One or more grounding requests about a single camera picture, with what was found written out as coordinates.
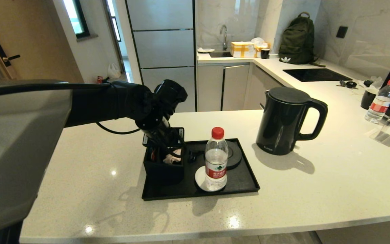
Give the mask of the pink white tea packet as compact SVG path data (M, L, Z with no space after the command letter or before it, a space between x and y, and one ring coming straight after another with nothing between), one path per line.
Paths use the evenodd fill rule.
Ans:
M173 157L170 154L167 155L167 158L162 160L164 164L167 165L173 165L173 164L180 164L181 163L181 157Z

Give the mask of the black electric kettle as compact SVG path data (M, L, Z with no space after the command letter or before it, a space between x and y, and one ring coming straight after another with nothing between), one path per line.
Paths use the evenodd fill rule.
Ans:
M314 140L319 136L328 114L328 105L309 94L291 87L265 91L266 104L256 138L256 145L269 154L283 156L294 150L297 141ZM311 134L300 132L310 108L319 112Z

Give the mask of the red-label water bottle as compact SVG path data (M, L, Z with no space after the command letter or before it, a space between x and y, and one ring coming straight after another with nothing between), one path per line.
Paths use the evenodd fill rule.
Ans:
M386 86L384 86L382 89L379 90L378 94L375 96L373 102L371 103L369 109L367 110L364 119L371 123L378 124L379 121L381 121L381 119L385 115L389 106L390 106L390 80L388 80Z
M207 191L221 190L227 183L229 147L224 139L224 130L214 127L205 148L205 183Z

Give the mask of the black organizer box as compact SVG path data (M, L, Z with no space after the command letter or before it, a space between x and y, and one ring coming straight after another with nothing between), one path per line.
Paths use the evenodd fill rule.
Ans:
M167 165L163 160L151 161L150 150L157 146L146 147L144 156L144 168L147 174L147 179L152 182L164 182L166 184L178 183L184 176L184 164L181 159L180 164Z

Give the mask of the white round coaster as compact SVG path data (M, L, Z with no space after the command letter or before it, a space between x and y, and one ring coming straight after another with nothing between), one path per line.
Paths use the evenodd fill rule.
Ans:
M195 182L198 187L206 192L216 192L222 190L226 186L228 175L225 174L219 179L214 179L206 173L206 170L208 170L208 168L206 168L206 166L202 166L195 173Z

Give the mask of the black serving tray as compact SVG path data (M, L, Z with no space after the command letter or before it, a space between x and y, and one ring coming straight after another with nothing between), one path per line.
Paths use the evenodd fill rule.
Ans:
M218 196L227 194L239 194L248 192L257 192L260 186L256 180L249 162L237 138L228 139L237 142L242 150L242 160L240 165L227 170L226 186L216 192L206 192L201 190L195 182L196 171L205 165L204 150L206 141L189 141L182 152L184 164L184 176L178 183L166 184L164 182L152 182L146 180L142 192L144 201L165 200L175 198L191 198L203 196Z

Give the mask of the silver tall refrigerator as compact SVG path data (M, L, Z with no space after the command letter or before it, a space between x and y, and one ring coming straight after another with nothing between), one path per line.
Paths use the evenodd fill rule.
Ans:
M163 80L187 92L177 112L194 112L194 0L126 0L143 85L154 90Z

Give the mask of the white kitchen base cabinets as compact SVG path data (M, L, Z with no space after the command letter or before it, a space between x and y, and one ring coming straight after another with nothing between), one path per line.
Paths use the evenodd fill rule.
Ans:
M197 111L262 109L265 91L282 86L254 64L201 64L197 68Z

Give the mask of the chrome kitchen faucet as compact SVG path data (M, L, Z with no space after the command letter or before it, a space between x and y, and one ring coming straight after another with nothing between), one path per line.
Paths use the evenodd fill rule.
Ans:
M227 26L223 24L220 29L220 35L223 37L222 50L226 51L228 49L228 30Z

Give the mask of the yellow-taped cardboard box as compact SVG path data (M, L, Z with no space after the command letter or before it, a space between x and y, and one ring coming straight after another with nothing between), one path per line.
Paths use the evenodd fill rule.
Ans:
M231 42L230 53L234 58L253 58L257 52L252 42Z

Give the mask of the dark-framed window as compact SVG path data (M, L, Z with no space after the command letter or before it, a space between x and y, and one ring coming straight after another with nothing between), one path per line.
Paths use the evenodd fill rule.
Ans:
M90 31L82 10L80 0L63 0L71 26L78 40L90 36Z

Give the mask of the brown wooden door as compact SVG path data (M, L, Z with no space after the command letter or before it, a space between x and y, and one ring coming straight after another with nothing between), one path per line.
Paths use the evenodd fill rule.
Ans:
M84 83L52 0L0 0L0 43L17 79Z

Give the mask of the black induction cooktop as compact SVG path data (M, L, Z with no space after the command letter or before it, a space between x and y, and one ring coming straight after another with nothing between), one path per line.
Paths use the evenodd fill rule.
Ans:
M300 82L352 81L352 78L328 68L284 69L283 71Z

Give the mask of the crumpled white tissue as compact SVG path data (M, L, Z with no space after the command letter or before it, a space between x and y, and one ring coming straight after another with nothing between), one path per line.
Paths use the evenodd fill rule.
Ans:
M364 88L366 92L376 95L379 93L382 83L381 77L372 76L370 79L359 80L358 86Z

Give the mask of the clear acrylic sign holder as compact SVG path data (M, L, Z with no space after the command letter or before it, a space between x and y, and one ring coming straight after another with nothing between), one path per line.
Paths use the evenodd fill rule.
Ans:
M390 147L390 134L387 133L387 130L390 128L390 116L386 120L385 124L380 130L370 133L370 139L373 139L382 145Z

